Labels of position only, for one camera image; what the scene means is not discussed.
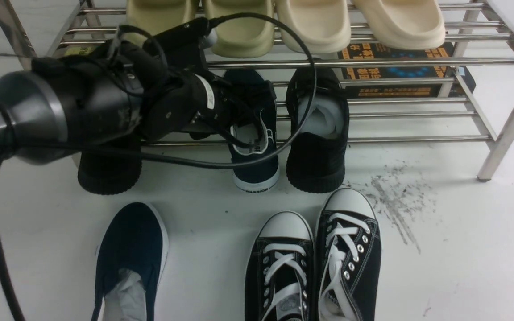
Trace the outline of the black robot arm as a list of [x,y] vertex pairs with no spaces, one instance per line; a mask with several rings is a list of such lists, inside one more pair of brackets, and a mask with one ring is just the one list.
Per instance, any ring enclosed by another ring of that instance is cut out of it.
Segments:
[[129,134],[157,141],[213,116],[204,72],[170,66],[167,54],[199,45],[214,22],[200,17],[152,36],[119,25],[89,55],[30,59],[0,78],[0,155],[45,165]]

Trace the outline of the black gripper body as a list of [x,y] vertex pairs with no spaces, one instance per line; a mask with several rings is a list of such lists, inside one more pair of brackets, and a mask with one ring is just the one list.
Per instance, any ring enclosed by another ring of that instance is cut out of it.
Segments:
[[141,111],[139,136],[155,142],[172,132],[183,132],[198,110],[206,105],[210,85],[203,85],[200,76],[212,75],[204,49],[215,37],[207,18],[195,18],[146,40],[145,52],[165,62],[163,85],[155,90]]

